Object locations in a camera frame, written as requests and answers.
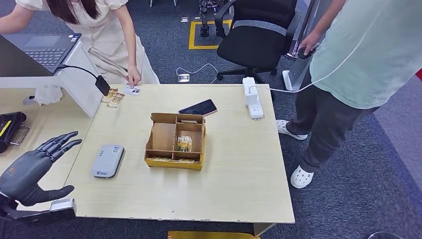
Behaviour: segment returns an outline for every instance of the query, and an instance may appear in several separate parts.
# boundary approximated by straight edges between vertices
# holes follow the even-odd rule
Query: laptop
[[[0,77],[53,76],[80,33],[0,35]]]

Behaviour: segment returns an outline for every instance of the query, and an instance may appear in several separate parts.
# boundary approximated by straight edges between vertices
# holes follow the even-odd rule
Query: man
[[[301,88],[315,85],[297,94],[290,122],[277,121],[278,132],[295,139],[312,133],[290,178],[294,187],[307,186],[346,132],[422,67],[421,9],[421,0],[332,0],[303,40],[307,55],[328,30]]]

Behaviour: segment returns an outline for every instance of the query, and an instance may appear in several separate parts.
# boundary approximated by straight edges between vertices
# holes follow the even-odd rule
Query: cardboard box
[[[153,126],[145,147],[148,166],[202,169],[206,135],[203,116],[152,113],[151,120]],[[178,136],[192,138],[190,152],[176,150]]]

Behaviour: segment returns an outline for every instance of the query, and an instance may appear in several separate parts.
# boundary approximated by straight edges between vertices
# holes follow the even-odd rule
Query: white dress
[[[125,84],[129,56],[124,41],[123,29],[112,10],[125,5],[128,0],[96,0],[100,15],[92,19],[81,3],[72,3],[79,24],[67,25],[75,32],[81,33],[84,48],[96,64],[100,74],[110,84]],[[16,0],[21,7],[29,10],[48,10],[45,0]],[[142,84],[159,84],[151,68],[145,49],[136,36],[136,64],[142,76]]]

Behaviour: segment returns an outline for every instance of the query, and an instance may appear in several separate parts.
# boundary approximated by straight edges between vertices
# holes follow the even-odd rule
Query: phone screen
[[[181,114],[202,115],[206,116],[217,111],[212,100],[206,100],[194,106],[179,110]]]

